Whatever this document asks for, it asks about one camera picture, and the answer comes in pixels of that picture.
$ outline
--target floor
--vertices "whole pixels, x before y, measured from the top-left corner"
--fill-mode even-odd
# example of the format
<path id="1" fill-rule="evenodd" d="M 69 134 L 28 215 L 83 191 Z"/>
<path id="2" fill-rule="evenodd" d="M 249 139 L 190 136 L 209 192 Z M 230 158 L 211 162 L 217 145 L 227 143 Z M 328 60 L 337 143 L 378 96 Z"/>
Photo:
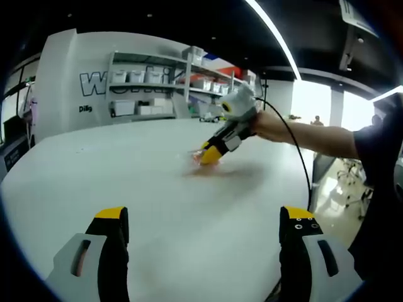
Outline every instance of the floor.
<path id="1" fill-rule="evenodd" d="M 349 186 L 345 180 L 338 181 L 337 172 L 340 170 L 344 170 L 343 162 L 336 159 L 320 183 L 314 214 L 324 233 L 336 237 L 349 247 L 360 229 L 361 221 L 358 219 L 359 203 L 346 208 L 346 197 L 350 194 L 351 199 L 359 199 L 365 187 L 359 182 Z"/>

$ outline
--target ceiling light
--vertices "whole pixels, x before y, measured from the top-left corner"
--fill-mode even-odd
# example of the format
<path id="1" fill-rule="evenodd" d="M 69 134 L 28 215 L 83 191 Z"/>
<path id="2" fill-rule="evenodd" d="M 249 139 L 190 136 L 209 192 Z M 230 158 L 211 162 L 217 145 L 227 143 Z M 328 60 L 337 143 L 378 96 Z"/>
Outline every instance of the ceiling light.
<path id="1" fill-rule="evenodd" d="M 403 86 L 397 86 L 396 88 L 393 88 L 392 90 L 385 92 L 384 94 L 381 94 L 380 96 L 377 96 L 376 98 L 370 99 L 370 102 L 376 102 L 379 101 L 380 99 L 385 99 L 388 96 L 391 96 L 395 93 L 403 93 Z"/>
<path id="2" fill-rule="evenodd" d="M 287 57 L 292 70 L 294 71 L 295 77 L 297 80 L 302 80 L 301 75 L 298 71 L 297 65 L 294 61 L 294 58 L 291 55 L 290 50 L 288 49 L 283 37 L 280 35 L 280 32 L 277 30 L 275 24 L 270 20 L 269 16 L 264 12 L 262 7 L 255 0 L 245 0 L 248 5 L 255 11 L 256 14 L 263 20 L 265 25 L 271 30 L 272 34 L 275 36 L 277 42 L 280 44 L 280 47 L 283 49 L 285 56 Z"/>

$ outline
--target table surface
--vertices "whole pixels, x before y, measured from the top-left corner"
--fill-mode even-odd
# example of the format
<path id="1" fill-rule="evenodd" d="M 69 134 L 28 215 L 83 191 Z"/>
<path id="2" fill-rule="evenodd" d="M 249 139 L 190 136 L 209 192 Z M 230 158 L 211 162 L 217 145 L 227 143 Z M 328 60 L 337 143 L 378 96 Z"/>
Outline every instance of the table surface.
<path id="1" fill-rule="evenodd" d="M 10 227 L 45 279 L 53 257 L 105 208 L 129 214 L 132 301 L 264 301 L 280 278 L 283 205 L 307 208 L 294 146 L 248 138 L 214 169 L 188 151 L 222 124 L 161 120 L 50 137 L 1 184 Z M 313 154 L 303 150 L 312 175 Z"/>

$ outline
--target ceiling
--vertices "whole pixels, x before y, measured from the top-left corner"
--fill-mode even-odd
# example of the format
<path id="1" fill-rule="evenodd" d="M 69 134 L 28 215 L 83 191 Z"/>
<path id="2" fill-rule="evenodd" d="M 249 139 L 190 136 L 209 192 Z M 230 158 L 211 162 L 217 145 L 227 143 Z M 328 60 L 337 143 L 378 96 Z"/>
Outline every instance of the ceiling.
<path id="1" fill-rule="evenodd" d="M 338 0 L 258 3 L 284 37 L 298 67 L 348 77 L 380 92 L 397 85 L 395 62 L 385 45 L 379 38 L 345 23 Z M 25 22 L 19 22 L 9 35 L 15 45 L 26 37 L 19 61 L 40 52 L 49 35 L 77 28 L 79 33 L 126 31 L 161 36 L 197 45 L 262 77 L 293 77 L 289 72 L 270 71 L 272 66 L 290 65 L 274 36 L 243 0 L 203 0 L 192 5 L 188 1 L 136 1 L 116 6 L 111 3 L 105 9 L 100 5 L 64 3 L 57 8 L 35 6 L 22 14 L 19 20 Z M 355 43 L 351 71 L 343 71 L 339 66 L 348 31 L 364 43 Z"/>

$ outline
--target metal shelving unit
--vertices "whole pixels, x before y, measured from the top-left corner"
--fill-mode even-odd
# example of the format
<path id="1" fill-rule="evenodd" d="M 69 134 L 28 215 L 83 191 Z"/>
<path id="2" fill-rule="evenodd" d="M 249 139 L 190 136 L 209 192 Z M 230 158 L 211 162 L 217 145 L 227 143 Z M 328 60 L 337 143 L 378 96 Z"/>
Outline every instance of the metal shelving unit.
<path id="1" fill-rule="evenodd" d="M 151 83 L 111 83 L 112 72 L 116 70 L 116 66 L 122 65 L 122 69 L 125 70 L 124 65 L 155 65 L 161 67 L 169 67 L 169 74 L 167 75 L 169 83 L 174 82 L 175 78 L 178 76 L 175 73 L 177 70 L 182 70 L 182 74 L 184 74 L 184 84 L 151 84 Z M 109 71 L 108 71 L 108 81 L 106 83 L 106 94 L 105 99 L 108 102 L 108 105 L 112 101 L 111 92 L 114 89 L 130 89 L 130 88 L 137 88 L 137 89 L 163 89 L 163 91 L 171 96 L 178 92 L 179 96 L 184 97 L 184 101 L 177 101 L 174 102 L 174 111 L 176 113 L 176 117 L 179 118 L 191 118 L 194 117 L 194 113 L 190 113 L 188 111 L 188 103 L 189 103 L 189 94 L 191 92 L 204 94 L 210 96 L 211 98 L 219 98 L 223 96 L 220 93 L 212 92 L 212 91 L 205 91 L 203 89 L 190 87 L 190 78 L 192 74 L 201 74 L 206 77 L 215 79 L 216 81 L 225 81 L 229 83 L 229 92 L 233 91 L 234 86 L 236 84 L 242 83 L 242 80 L 236 79 L 234 77 L 234 73 L 231 75 L 223 74 L 217 70 L 210 69 L 205 66 L 196 65 L 191 61 L 191 56 L 189 55 L 187 60 L 177 57 L 170 57 L 166 55 L 154 55 L 148 53 L 121 53 L 121 52 L 113 52 L 110 56 L 109 61 Z M 140 115 L 133 115 L 133 116 L 119 116 L 113 118 L 116 119 L 126 119 L 131 121 L 137 120 L 153 120 L 158 118 L 172 118 L 172 116 L 167 115 L 155 115 L 155 116 L 140 116 Z"/>

